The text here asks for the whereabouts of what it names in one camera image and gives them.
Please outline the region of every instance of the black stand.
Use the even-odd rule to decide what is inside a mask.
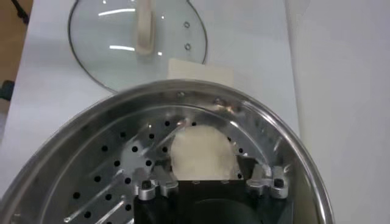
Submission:
[[[30,19],[29,15],[27,15],[26,11],[23,10],[23,8],[19,5],[19,2],[17,0],[11,0],[13,5],[15,6],[16,10],[18,11],[18,17],[23,20],[24,24],[28,24]]]
[[[9,80],[4,81],[0,88],[0,99],[11,101],[14,86],[15,82]]]

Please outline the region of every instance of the white surface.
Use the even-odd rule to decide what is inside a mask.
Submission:
[[[233,87],[234,72],[229,68],[170,59],[168,79],[195,79]]]
[[[390,1],[288,3],[301,136],[336,223],[390,223]]]
[[[71,54],[66,25],[72,3],[34,0],[0,151],[0,195],[53,132],[110,94]],[[284,2],[193,3],[208,32],[207,64],[232,68],[235,88],[261,100],[298,131]]]

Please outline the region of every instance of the dough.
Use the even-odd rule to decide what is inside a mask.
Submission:
[[[227,137],[213,127],[187,127],[171,146],[172,171],[178,180],[229,180],[238,168]]]

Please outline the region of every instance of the screw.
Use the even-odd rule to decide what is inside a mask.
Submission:
[[[177,97],[184,97],[185,96],[185,93],[183,93],[183,92],[178,92],[177,93]]]
[[[186,28],[190,28],[190,23],[189,23],[189,22],[187,22],[187,21],[185,21],[185,22],[184,22],[184,27],[186,27]]]
[[[191,45],[189,43],[184,44],[184,48],[189,51],[191,50]]]

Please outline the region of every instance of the black device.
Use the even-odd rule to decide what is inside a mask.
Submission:
[[[134,199],[135,224],[290,224],[293,202],[248,192],[245,180],[178,181],[177,192]]]

